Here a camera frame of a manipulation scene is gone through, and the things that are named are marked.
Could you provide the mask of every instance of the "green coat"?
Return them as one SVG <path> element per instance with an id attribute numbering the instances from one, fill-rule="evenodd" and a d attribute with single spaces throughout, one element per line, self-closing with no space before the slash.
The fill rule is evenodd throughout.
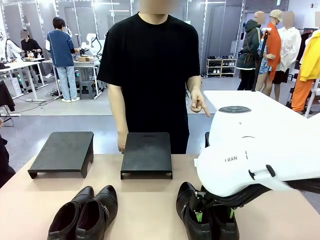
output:
<path id="1" fill-rule="evenodd" d="M 259 25 L 254 20 L 249 20 L 245 26 L 245 39 L 243 43 L 243 50 L 236 64 L 241 69 L 256 68 L 256 59 L 258 59 L 258 47 L 263 36 Z"/>

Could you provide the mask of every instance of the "light blue jeans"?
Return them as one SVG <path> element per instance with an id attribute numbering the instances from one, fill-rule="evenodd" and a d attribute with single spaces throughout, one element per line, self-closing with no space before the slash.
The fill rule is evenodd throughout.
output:
<path id="1" fill-rule="evenodd" d="M 58 74 L 59 74 L 63 98 L 65 100 L 70 100 L 70 98 L 76 99 L 77 87 L 76 87 L 75 68 L 73 66 L 66 66 L 66 67 L 57 67 L 56 70 L 58 71 Z"/>

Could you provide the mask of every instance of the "blue sweater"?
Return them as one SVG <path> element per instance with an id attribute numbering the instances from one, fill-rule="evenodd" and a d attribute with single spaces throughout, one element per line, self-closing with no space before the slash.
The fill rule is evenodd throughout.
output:
<path id="1" fill-rule="evenodd" d="M 75 53 L 75 48 L 68 34 L 60 30 L 53 30 L 47 34 L 46 40 L 46 45 L 49 45 L 46 48 L 51 53 L 54 66 L 71 67 L 74 65 L 72 54 Z"/>

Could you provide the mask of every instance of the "black leather shoe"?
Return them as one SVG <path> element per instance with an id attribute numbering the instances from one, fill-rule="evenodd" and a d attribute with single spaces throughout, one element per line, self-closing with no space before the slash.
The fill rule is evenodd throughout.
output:
<path id="1" fill-rule="evenodd" d="M 231 215 L 231 208 L 216 205 L 210 208 L 213 219 L 212 233 L 216 240 L 239 240 L 239 229 L 235 216 Z"/>
<path id="2" fill-rule="evenodd" d="M 94 196 L 92 186 L 86 186 L 70 202 L 63 205 L 53 219 L 47 240 L 76 239 L 76 225 L 81 210 L 86 202 Z"/>
<path id="3" fill-rule="evenodd" d="M 191 196 L 196 191 L 189 182 L 182 183 L 176 199 L 176 211 L 184 223 L 189 240 L 212 240 L 212 216 L 209 211 L 204 211 L 202 221 L 198 222 L 189 206 Z"/>
<path id="4" fill-rule="evenodd" d="M 117 212 L 117 193 L 113 186 L 108 185 L 84 205 L 76 225 L 76 239 L 103 240 L 105 230 Z"/>

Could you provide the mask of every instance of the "yellow jacket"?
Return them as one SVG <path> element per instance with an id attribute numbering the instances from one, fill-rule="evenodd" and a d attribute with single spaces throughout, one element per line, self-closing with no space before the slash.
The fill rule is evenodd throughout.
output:
<path id="1" fill-rule="evenodd" d="M 318 79 L 320 76 L 320 31 L 312 36 L 306 47 L 301 66 L 300 81 Z"/>

